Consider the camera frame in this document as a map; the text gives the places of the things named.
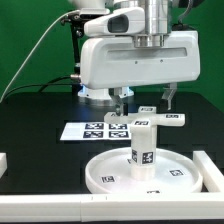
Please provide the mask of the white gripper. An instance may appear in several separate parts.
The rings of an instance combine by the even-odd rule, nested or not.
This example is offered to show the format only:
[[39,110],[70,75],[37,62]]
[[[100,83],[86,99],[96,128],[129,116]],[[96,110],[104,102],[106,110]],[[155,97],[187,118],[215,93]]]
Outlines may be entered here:
[[196,31],[173,31],[163,47],[135,48],[130,36],[88,39],[81,51],[81,82],[89,89],[109,89],[117,116],[128,115],[121,87],[167,84],[162,101],[172,108],[175,82],[194,81],[200,74]]

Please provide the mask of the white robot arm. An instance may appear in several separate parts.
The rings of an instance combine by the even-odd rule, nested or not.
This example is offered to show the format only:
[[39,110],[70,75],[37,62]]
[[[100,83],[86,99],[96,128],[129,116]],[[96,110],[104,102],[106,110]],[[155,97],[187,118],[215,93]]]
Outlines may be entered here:
[[205,0],[68,0],[82,32],[80,76],[89,101],[116,105],[132,86],[166,84],[172,99],[179,82],[200,74],[198,32],[183,22]]

